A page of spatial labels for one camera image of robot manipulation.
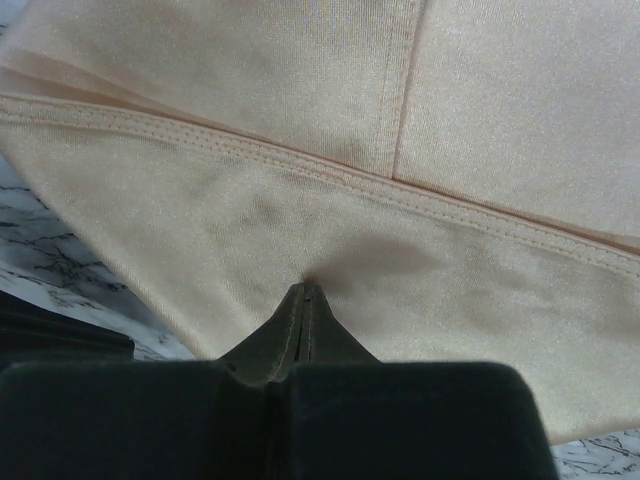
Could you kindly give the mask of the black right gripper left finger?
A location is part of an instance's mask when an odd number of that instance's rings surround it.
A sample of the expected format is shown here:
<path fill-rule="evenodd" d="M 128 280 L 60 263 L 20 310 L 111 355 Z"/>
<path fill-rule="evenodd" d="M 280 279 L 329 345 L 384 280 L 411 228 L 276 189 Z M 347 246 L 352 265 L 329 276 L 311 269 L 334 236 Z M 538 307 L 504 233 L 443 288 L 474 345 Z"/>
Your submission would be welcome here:
<path fill-rule="evenodd" d="M 217 361 L 28 361 L 1 368 L 5 479 L 276 479 L 272 385 L 283 304 Z"/>

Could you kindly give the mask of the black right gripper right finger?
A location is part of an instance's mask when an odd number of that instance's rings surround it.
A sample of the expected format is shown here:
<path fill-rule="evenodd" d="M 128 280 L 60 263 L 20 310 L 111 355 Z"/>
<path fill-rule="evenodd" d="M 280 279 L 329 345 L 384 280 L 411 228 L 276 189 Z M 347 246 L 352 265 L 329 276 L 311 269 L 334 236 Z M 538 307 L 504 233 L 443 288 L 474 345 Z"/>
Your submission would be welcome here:
<path fill-rule="evenodd" d="M 492 362 L 383 363 L 318 286 L 282 302 L 292 355 L 273 382 L 276 479 L 551 479 L 533 394 Z"/>

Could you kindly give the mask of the peach cloth napkin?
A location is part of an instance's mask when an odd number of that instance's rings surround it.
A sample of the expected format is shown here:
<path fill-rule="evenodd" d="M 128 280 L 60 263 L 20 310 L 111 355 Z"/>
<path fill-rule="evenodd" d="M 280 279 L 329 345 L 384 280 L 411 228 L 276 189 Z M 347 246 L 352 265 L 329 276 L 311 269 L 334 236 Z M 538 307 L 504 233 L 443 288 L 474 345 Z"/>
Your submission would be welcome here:
<path fill-rule="evenodd" d="M 198 356 L 308 279 L 553 442 L 639 423 L 635 1 L 31 1 L 1 153 Z"/>

